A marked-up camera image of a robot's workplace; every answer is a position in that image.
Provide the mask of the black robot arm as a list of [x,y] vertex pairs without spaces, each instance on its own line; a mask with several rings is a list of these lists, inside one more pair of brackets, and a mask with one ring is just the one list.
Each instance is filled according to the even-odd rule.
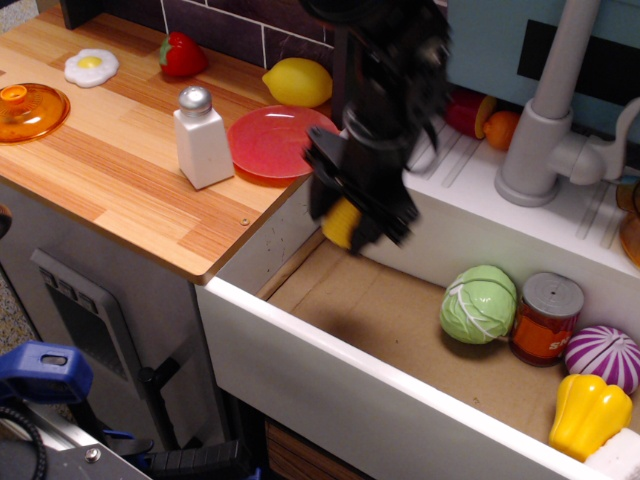
[[327,239],[357,255],[387,237],[401,244],[419,211],[403,182],[421,136],[449,99],[449,25],[432,1],[305,1],[317,21],[354,40],[356,87],[343,134],[313,127],[310,215]]

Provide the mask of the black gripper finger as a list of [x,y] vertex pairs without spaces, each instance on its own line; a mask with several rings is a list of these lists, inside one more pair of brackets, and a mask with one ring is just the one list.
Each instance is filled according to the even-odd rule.
[[314,221],[324,217],[342,197],[342,186],[334,176],[320,170],[313,172],[309,194],[309,213]]
[[385,233],[385,219],[378,214],[362,213],[350,239],[349,253],[358,255],[369,244],[375,244]]

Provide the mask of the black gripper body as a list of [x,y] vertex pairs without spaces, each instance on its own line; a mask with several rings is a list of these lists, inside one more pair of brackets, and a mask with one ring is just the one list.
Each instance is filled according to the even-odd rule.
[[320,127],[308,130],[310,147],[304,157],[315,170],[334,176],[343,197],[361,214],[378,214],[385,219],[386,236],[402,244],[411,233],[419,211],[403,182],[403,172],[420,136],[418,130],[403,127],[397,132],[376,121],[372,127],[353,108],[343,114],[345,134]]

